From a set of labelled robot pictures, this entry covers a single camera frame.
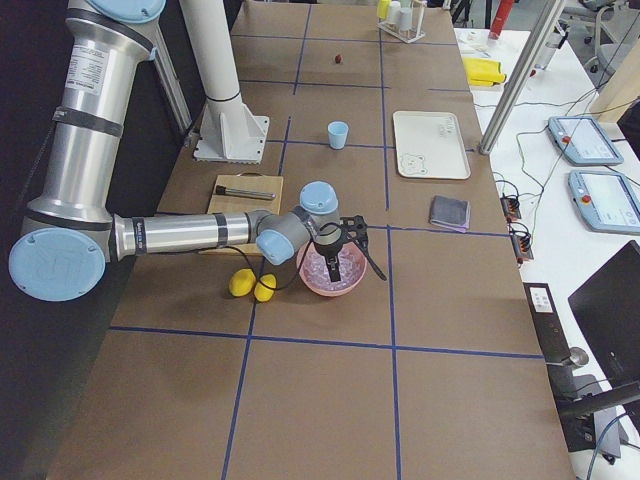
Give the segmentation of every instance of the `yellow lemon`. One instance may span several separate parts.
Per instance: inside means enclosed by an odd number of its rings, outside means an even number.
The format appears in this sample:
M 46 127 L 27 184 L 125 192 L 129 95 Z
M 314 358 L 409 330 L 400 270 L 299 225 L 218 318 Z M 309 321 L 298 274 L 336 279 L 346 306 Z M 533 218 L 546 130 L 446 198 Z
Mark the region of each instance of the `yellow lemon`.
M 229 292 L 234 297 L 243 297 L 248 294 L 256 284 L 256 276 L 251 269 L 243 268 L 233 274 L 229 280 Z
M 276 277 L 272 273 L 268 273 L 267 275 L 263 275 L 260 277 L 260 282 L 264 283 L 271 288 L 276 288 Z M 256 296 L 256 300 L 259 302 L 268 302 L 273 297 L 274 291 L 271 288 L 265 287 L 262 283 L 258 282 L 256 284 L 256 289 L 253 291 L 253 294 Z

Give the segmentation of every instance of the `white tray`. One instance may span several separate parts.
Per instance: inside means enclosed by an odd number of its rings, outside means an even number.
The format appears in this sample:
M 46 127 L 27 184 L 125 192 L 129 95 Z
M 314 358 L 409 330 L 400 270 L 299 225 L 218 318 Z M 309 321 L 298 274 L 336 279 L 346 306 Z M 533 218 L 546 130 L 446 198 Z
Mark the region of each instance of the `white tray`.
M 393 114 L 398 173 L 409 178 L 469 178 L 458 119 L 447 112 Z

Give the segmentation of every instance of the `yellow towel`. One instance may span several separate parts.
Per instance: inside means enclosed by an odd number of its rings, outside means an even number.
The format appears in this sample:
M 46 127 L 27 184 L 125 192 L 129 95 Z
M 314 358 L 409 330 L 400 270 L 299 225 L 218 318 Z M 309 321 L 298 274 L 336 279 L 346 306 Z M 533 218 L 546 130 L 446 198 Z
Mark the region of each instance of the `yellow towel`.
M 500 62 L 486 58 L 463 57 L 469 85 L 492 86 L 503 83 L 507 76 L 500 72 Z

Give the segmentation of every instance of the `white desk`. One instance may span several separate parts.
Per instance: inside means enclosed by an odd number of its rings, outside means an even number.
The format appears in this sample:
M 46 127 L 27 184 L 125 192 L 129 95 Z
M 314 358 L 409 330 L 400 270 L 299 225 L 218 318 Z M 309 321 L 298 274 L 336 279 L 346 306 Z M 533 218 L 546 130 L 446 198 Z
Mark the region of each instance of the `white desk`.
M 469 37 L 469 32 L 474 32 L 471 37 Z M 502 70 L 507 75 L 511 74 L 521 47 L 528 37 L 528 32 L 504 31 L 497 42 L 491 42 L 487 45 L 486 30 L 459 29 L 456 30 L 456 34 L 463 55 L 498 60 L 502 62 Z M 480 48 L 480 51 L 474 51 L 473 48 L 470 48 L 470 44 L 484 44 L 486 49 Z M 547 70 L 538 71 L 528 80 L 517 103 L 563 104 L 577 100 L 592 88 L 591 81 L 571 47 L 566 43 L 561 50 L 556 52 Z M 471 87 L 471 91 L 476 103 L 478 119 L 484 131 L 495 109 L 482 105 L 496 105 L 503 88 L 502 86 Z M 542 130 L 550 116 L 584 113 L 595 95 L 595 93 L 589 95 L 570 111 L 568 109 L 571 105 L 565 107 L 543 105 L 515 107 L 491 152 L 491 165 L 494 172 L 502 174 L 506 180 L 517 185 L 521 194 L 539 193 L 540 187 L 521 170 L 516 134 Z M 616 124 L 603 126 L 610 138 L 624 137 Z M 597 379 L 605 378 L 602 370 L 593 360 L 593 354 L 573 317 L 568 297 L 625 243 L 638 237 L 594 233 L 588 230 L 571 201 L 567 185 L 568 173 L 575 167 L 572 167 L 564 159 L 557 161 L 559 150 L 554 146 L 547 132 L 524 135 L 520 139 L 526 159 L 525 169 L 541 183 L 545 183 L 549 178 L 535 221 L 533 240 L 535 259 L 531 262 L 525 262 L 521 267 L 522 281 L 549 284 L 569 345 L 584 348 L 592 359 L 586 367 L 578 370 L 576 374 L 592 374 Z M 627 142 L 618 142 L 616 146 L 625 158 L 622 165 L 615 167 L 616 170 L 639 181 L 640 162 L 631 147 Z M 604 167 L 590 168 L 606 170 Z M 634 188 L 636 193 L 640 194 L 640 189 L 635 186 Z M 498 184 L 498 191 L 501 192 L 502 189 L 503 185 Z M 504 186 L 504 189 L 506 194 L 515 193 L 508 185 Z M 520 199 L 522 223 L 527 225 L 530 230 L 534 229 L 537 201 L 537 198 L 524 197 Z M 621 423 L 629 434 L 631 443 L 638 444 L 640 436 L 631 422 L 625 418 Z M 586 475 L 591 453 L 591 451 L 585 451 L 572 454 L 572 462 L 577 475 L 581 477 Z M 622 455 L 623 458 L 618 460 L 613 467 L 606 464 L 600 457 L 596 462 L 592 480 L 637 479 L 637 472 L 640 471 L 640 453 L 631 448 L 623 447 Z

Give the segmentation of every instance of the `tablet screen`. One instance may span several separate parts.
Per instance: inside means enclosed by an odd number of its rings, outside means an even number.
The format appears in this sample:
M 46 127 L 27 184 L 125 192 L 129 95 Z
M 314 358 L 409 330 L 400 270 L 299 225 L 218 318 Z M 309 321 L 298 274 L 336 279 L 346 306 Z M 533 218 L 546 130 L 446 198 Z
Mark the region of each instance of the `tablet screen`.
M 600 131 L 590 118 L 560 118 L 558 123 L 571 137 L 571 144 L 581 158 L 615 158 Z
M 583 173 L 584 184 L 589 191 L 593 207 L 604 225 L 640 225 L 640 216 L 631 202 L 622 179 L 616 175 Z

